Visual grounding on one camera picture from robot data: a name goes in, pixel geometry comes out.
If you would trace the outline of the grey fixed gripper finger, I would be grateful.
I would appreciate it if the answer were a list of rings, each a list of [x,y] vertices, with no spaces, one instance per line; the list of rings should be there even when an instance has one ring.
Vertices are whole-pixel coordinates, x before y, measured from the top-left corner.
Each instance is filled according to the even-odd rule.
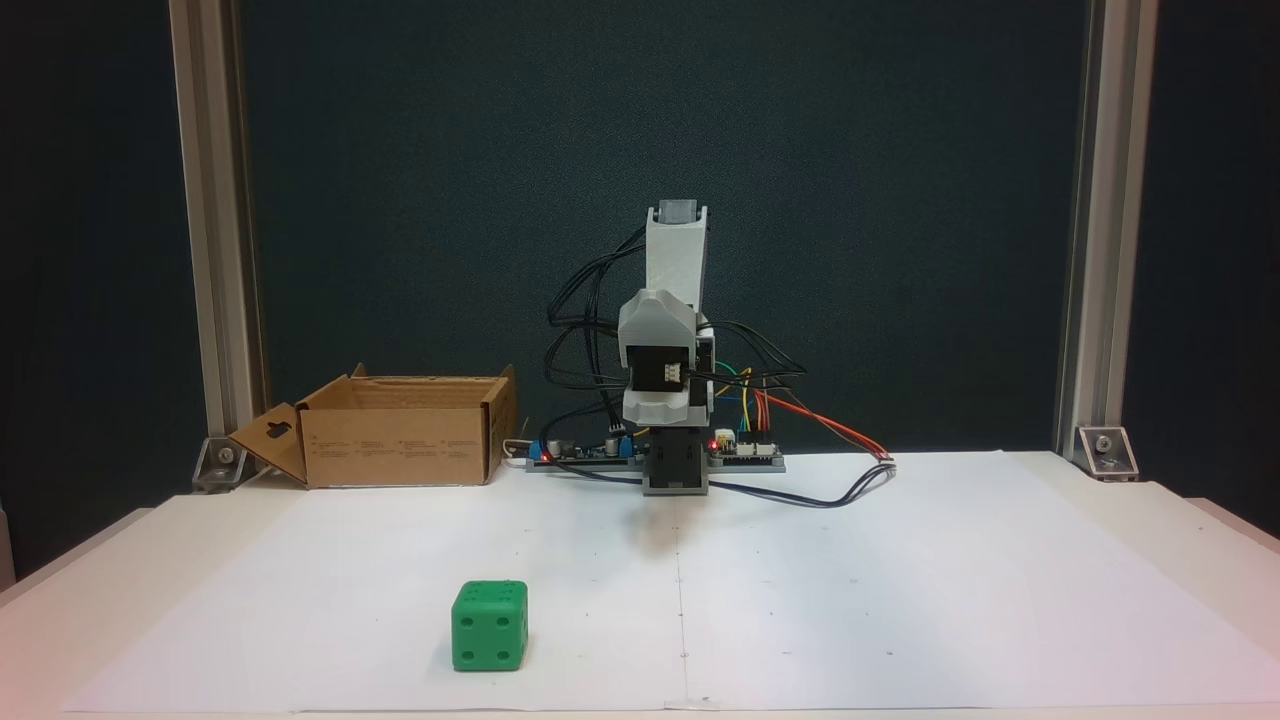
[[[623,419],[639,427],[699,427],[700,409],[687,405],[625,404]]]

